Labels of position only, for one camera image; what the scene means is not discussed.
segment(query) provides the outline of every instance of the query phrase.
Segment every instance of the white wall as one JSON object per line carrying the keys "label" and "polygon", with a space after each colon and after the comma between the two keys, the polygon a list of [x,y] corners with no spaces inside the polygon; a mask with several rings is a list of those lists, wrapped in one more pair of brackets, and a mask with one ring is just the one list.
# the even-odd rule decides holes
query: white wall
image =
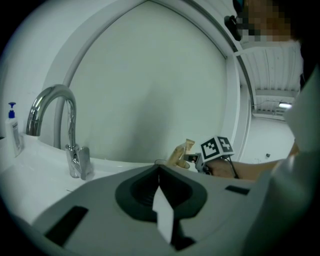
{"label": "white wall", "polygon": [[[74,74],[77,143],[94,158],[150,163],[167,159],[187,138],[199,144],[221,134],[226,69],[217,47],[191,22],[143,3],[102,33]],[[66,131],[65,108],[61,146]]]}
{"label": "white wall", "polygon": [[251,121],[251,106],[248,87],[242,85],[240,89],[240,108],[239,108],[239,120],[237,124],[237,130],[235,140],[233,142],[234,155],[231,157],[233,161],[241,159],[244,148],[247,143],[248,131],[250,129]]}
{"label": "white wall", "polygon": [[[61,47],[84,21],[115,1],[48,0],[25,19],[1,56],[0,136],[5,136],[8,102],[17,103],[19,128],[25,131],[31,105]],[[54,113],[55,102],[49,108]]]}
{"label": "white wall", "polygon": [[286,123],[252,117],[240,162],[259,164],[287,158],[293,144],[294,136]]}

